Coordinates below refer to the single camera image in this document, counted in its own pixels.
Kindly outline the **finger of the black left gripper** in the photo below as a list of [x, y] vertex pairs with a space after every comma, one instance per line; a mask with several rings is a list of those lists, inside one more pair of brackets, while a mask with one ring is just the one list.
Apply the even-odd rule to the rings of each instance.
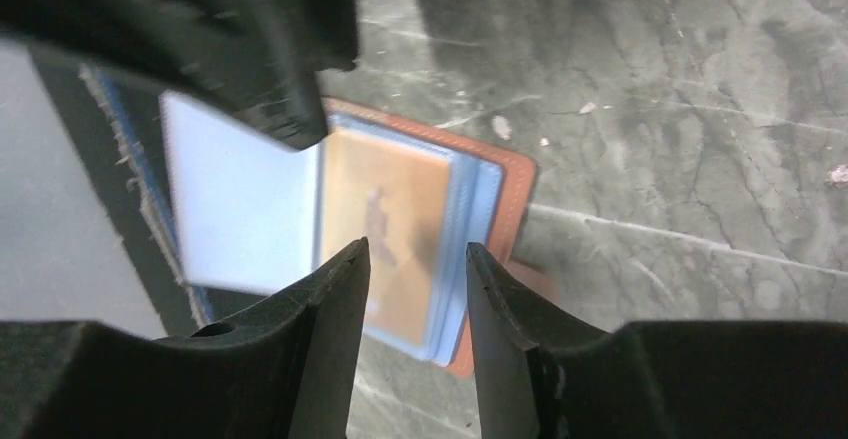
[[356, 0], [1, 0], [1, 35], [187, 94], [296, 150], [328, 134], [318, 73], [359, 54]]

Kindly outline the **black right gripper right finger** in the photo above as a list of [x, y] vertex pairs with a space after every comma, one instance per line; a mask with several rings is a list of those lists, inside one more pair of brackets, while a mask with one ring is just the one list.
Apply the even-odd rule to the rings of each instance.
[[486, 438], [843, 438], [847, 327], [636, 321], [602, 331], [467, 249]]

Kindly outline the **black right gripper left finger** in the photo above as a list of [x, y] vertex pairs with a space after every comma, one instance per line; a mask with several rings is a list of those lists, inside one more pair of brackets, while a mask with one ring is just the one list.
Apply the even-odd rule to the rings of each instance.
[[189, 336], [94, 321], [1, 326], [5, 438], [342, 438], [370, 278], [352, 241]]

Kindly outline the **tan card holder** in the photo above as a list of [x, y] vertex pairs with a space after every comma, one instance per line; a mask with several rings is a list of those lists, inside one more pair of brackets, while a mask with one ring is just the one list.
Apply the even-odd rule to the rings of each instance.
[[267, 296], [366, 238], [365, 333], [471, 375], [465, 249], [510, 257], [536, 175], [529, 157], [333, 98], [328, 137], [303, 151], [182, 94], [160, 105], [191, 285]]

